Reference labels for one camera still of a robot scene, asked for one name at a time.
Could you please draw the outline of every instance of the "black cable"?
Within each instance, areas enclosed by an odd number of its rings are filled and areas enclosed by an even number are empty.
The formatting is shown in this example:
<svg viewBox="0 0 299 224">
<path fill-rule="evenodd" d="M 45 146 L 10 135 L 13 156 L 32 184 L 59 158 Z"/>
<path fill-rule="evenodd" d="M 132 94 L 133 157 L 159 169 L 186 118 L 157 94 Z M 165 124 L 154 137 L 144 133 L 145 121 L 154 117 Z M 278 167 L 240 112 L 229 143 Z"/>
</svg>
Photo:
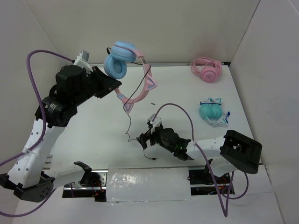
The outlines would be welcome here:
<svg viewBox="0 0 299 224">
<path fill-rule="evenodd" d="M 147 157 L 146 155 L 145 155 L 145 149 L 143 150 L 143 155 L 145 156 L 145 158 L 148 158 L 148 159 L 150 159 L 150 160 L 157 160 L 158 158 L 150 158 L 150 157 Z"/>
<path fill-rule="evenodd" d="M 143 78 L 142 78 L 141 82 L 139 83 L 137 89 L 133 92 L 133 94 L 129 97 L 129 99 L 128 99 L 128 100 L 125 102 L 125 104 L 123 105 L 123 110 L 124 110 L 124 111 L 126 111 L 126 110 L 125 110 L 125 106 L 126 106 L 127 102 L 128 102 L 128 101 L 132 98 L 132 96 L 137 92 L 137 90 L 138 90 L 139 87 L 141 86 L 142 82 L 144 81 L 146 75 L 147 75 L 148 72 L 150 71 L 150 68 L 151 68 L 151 66 L 149 66 L 149 69 L 147 70 L 147 72 L 146 72 L 145 75 L 143 76 Z M 131 127 L 131 124 L 132 124 L 132 119 L 131 119 L 130 115 L 127 114 L 127 116 L 130 118 L 130 124 L 129 124 L 128 130 L 127 130 L 127 132 L 126 132 L 125 134 L 127 134 L 127 135 L 129 136 L 128 141 L 130 141 L 130 138 L 131 138 L 131 137 L 130 137 L 130 135 L 129 135 L 128 132 L 129 132 L 130 127 Z"/>
<path fill-rule="evenodd" d="M 136 62 L 131 62 L 132 64 L 138 64 L 138 63 L 136 63 Z M 138 64 L 138 65 L 143 65 L 143 64 Z"/>
<path fill-rule="evenodd" d="M 141 82 L 139 83 L 138 87 L 136 88 L 136 90 L 133 92 L 133 94 L 129 97 L 129 99 L 128 99 L 128 100 L 125 102 L 125 104 L 123 105 L 123 110 L 124 110 L 124 111 L 126 111 L 126 110 L 125 110 L 125 106 L 126 106 L 127 102 L 128 102 L 128 101 L 132 98 L 132 96 L 137 92 L 137 90 L 138 90 L 139 87 L 141 86 L 142 82 L 144 81 L 146 75 L 147 75 L 148 72 L 150 71 L 150 68 L 151 68 L 151 66 L 149 66 L 149 69 L 147 70 L 147 72 L 146 72 L 145 75 L 143 76 L 143 78 L 142 78 Z M 129 127 L 128 127 L 128 129 L 127 129 L 127 132 L 125 133 L 125 134 L 128 135 L 128 142 L 130 142 L 130 141 L 132 141 L 132 140 L 136 140 L 136 141 L 138 142 L 137 139 L 130 139 L 131 136 L 130 136 L 130 134 L 129 134 L 129 130 L 130 130 L 130 127 L 131 127 L 131 125 L 132 125 L 132 118 L 131 118 L 131 116 L 128 115 L 128 114 L 127 114 L 127 116 L 130 118 L 130 124 L 129 124 Z M 150 160 L 156 160 L 156 159 L 157 159 L 157 158 L 150 158 L 150 157 L 147 157 L 147 156 L 145 155 L 144 150 L 143 150 L 143 155 L 144 155 L 146 158 L 150 159 Z"/>
<path fill-rule="evenodd" d="M 107 53 L 108 53 L 109 55 L 111 54 L 111 48 L 106 48 L 106 51 L 107 51 Z M 124 110 L 124 111 L 125 111 L 125 106 L 126 106 L 127 102 L 128 102 L 128 101 L 132 98 L 132 96 L 137 92 L 137 90 L 138 90 L 139 87 L 141 86 L 142 82 L 144 81 L 146 75 L 147 75 L 148 72 L 150 71 L 150 68 L 151 68 L 151 66 L 149 66 L 149 70 L 147 70 L 147 72 L 146 72 L 145 75 L 143 76 L 143 78 L 142 78 L 141 82 L 139 83 L 137 89 L 133 92 L 133 94 L 129 97 L 129 99 L 128 99 L 128 100 L 125 102 L 125 104 L 123 105 L 123 110 Z M 129 124 L 129 127 L 128 127 L 127 132 L 125 133 L 125 134 L 128 135 L 128 142 L 130 142 L 130 141 L 132 141 L 132 140 L 136 140 L 136 141 L 138 142 L 137 139 L 130 139 L 131 136 L 130 136 L 130 134 L 129 134 L 129 130 L 130 130 L 130 127 L 131 127 L 131 124 L 132 124 L 132 118 L 131 118 L 130 115 L 128 115 L 128 114 L 127 114 L 127 116 L 130 118 L 130 124 Z M 150 159 L 150 160 L 156 160 L 156 159 L 158 159 L 158 158 L 150 158 L 150 157 L 147 157 L 147 156 L 145 155 L 144 150 L 143 150 L 143 155 L 144 155 L 146 158 Z"/>
<path fill-rule="evenodd" d="M 130 139 L 130 140 L 128 140 L 128 142 L 130 142 L 130 141 L 132 141 L 132 140 L 135 140 L 135 141 L 137 141 L 137 142 L 139 143 L 139 141 L 138 141 L 137 139 Z M 150 157 L 147 157 L 147 156 L 145 155 L 144 150 L 143 150 L 143 155 L 144 155 L 145 158 L 148 158 L 148 159 L 150 159 L 150 160 L 157 160 L 157 159 L 158 159 L 158 158 L 150 158 Z"/>
<path fill-rule="evenodd" d="M 107 54 L 110 55 L 111 48 L 106 48 Z"/>
</svg>

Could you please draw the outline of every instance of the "pink ear cup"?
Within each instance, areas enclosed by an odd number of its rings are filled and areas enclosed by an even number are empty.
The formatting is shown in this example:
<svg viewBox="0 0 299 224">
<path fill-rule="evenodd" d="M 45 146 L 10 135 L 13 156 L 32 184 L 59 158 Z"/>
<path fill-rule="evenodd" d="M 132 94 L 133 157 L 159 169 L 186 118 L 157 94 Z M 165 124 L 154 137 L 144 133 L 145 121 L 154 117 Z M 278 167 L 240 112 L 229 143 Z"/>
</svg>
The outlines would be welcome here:
<svg viewBox="0 0 299 224">
<path fill-rule="evenodd" d="M 207 83 L 215 81 L 218 77 L 218 70 L 216 68 L 205 67 L 201 70 L 201 78 Z"/>
<path fill-rule="evenodd" d="M 222 66 L 220 61 L 207 57 L 196 58 L 191 62 L 191 71 L 194 75 L 200 76 L 207 83 L 214 82 L 221 74 Z"/>
</svg>

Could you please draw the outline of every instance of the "blue ear cup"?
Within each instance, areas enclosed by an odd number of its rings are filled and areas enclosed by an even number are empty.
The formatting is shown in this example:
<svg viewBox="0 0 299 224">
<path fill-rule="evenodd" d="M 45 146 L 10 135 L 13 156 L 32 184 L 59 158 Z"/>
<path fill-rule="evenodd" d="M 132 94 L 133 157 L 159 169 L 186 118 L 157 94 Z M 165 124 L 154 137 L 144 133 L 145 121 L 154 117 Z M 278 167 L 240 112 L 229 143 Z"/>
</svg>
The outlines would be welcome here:
<svg viewBox="0 0 299 224">
<path fill-rule="evenodd" d="M 111 55 L 118 60 L 125 62 L 134 62 L 136 61 L 136 55 L 127 49 L 116 47 L 119 45 L 121 47 L 136 49 L 135 45 L 129 42 L 117 41 L 114 46 L 111 48 Z"/>
<path fill-rule="evenodd" d="M 126 62 L 134 62 L 136 55 L 127 49 L 117 47 L 116 45 L 136 49 L 135 45 L 129 42 L 117 41 L 111 48 L 111 54 L 104 61 L 104 70 L 109 77 L 122 79 L 127 73 Z"/>
<path fill-rule="evenodd" d="M 110 54 L 104 61 L 104 70 L 109 77 L 122 79 L 127 73 L 127 64 L 124 61 L 116 60 Z"/>
</svg>

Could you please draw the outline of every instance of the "pink headphones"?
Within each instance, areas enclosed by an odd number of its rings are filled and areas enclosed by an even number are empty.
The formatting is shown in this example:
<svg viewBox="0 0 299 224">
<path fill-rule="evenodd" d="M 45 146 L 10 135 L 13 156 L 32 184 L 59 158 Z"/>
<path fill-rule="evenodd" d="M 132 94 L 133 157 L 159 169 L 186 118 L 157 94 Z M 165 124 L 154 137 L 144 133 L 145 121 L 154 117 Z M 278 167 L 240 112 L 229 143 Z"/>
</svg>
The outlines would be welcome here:
<svg viewBox="0 0 299 224">
<path fill-rule="evenodd" d="M 117 97 L 122 101 L 122 104 L 124 105 L 125 112 L 127 114 L 129 114 L 133 108 L 134 103 L 137 103 L 137 102 L 143 100 L 148 95 L 150 90 L 157 87 L 157 82 L 151 76 L 150 65 L 144 59 L 144 54 L 142 52 L 140 52 L 139 50 L 137 50 L 135 47 L 128 47 L 128 46 L 126 46 L 126 44 L 127 43 L 116 42 L 114 47 L 129 50 L 130 52 L 133 53 L 133 55 L 140 58 L 142 61 L 142 64 L 143 64 L 144 74 L 146 74 L 145 79 L 144 79 L 143 89 L 142 89 L 141 93 L 139 94 L 139 96 L 137 96 L 135 99 L 128 99 L 121 93 L 119 88 L 115 89 Z"/>
<path fill-rule="evenodd" d="M 197 65 L 203 65 L 204 67 L 199 70 L 196 67 Z M 222 66 L 220 61 L 207 57 L 200 57 L 191 62 L 191 71 L 194 75 L 200 76 L 205 82 L 211 83 L 221 74 Z"/>
</svg>

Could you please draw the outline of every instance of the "white wall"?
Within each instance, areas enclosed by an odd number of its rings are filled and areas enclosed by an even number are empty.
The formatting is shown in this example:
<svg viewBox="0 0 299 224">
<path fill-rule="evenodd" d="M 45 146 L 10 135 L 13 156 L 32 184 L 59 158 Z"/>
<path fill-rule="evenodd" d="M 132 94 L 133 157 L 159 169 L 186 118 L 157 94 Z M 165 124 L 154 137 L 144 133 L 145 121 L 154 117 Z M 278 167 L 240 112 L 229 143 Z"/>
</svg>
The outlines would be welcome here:
<svg viewBox="0 0 299 224">
<path fill-rule="evenodd" d="M 231 61 L 259 0 L 26 0 L 63 54 L 85 49 L 102 63 L 106 47 L 131 41 L 149 62 Z"/>
<path fill-rule="evenodd" d="M 231 64 L 286 224 L 299 223 L 298 9 L 298 0 L 261 0 Z"/>
<path fill-rule="evenodd" d="M 55 48 L 22 0 L 0 1 L 0 161 L 22 151 L 38 107 L 26 69 L 26 56 L 35 49 Z M 53 56 L 32 57 L 32 69 L 42 97 L 55 82 L 61 61 Z M 12 163 L 0 168 L 6 173 Z M 0 210 L 14 214 L 18 200 L 0 187 Z M 1 224 L 12 218 L 0 216 Z"/>
</svg>

